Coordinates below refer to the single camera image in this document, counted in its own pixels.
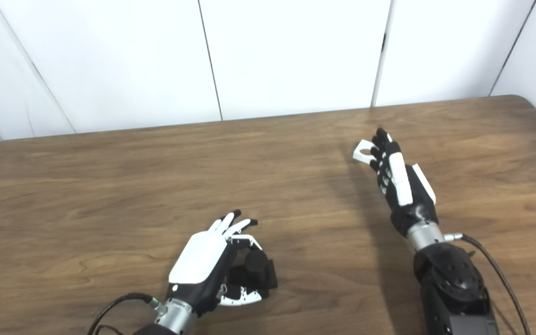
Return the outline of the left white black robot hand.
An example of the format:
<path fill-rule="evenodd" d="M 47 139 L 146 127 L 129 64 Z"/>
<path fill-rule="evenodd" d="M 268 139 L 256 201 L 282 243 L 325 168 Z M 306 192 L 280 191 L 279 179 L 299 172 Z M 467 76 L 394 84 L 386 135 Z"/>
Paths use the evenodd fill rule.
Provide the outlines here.
<path fill-rule="evenodd" d="M 261 251 L 259 242 L 244 231 L 258 225 L 257 219 L 236 219 L 234 210 L 216 219 L 207 230 L 192 235 L 168 276 L 166 300 L 181 301 L 196 316 L 212 312 L 217 306 L 238 307 L 260 302 L 269 290 L 247 288 L 226 282 L 239 251 Z"/>

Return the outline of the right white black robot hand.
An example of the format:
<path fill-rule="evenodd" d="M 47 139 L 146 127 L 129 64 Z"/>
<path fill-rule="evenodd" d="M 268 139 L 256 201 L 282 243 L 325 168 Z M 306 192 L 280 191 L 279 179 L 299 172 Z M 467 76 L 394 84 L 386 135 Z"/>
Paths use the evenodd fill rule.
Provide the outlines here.
<path fill-rule="evenodd" d="M 378 187 L 391 210 L 391 222 L 407 237 L 419 223 L 438 223 L 436 195 L 418 164 L 408 165 L 398 142 L 378 128 L 370 149 L 369 165 L 376 172 Z"/>

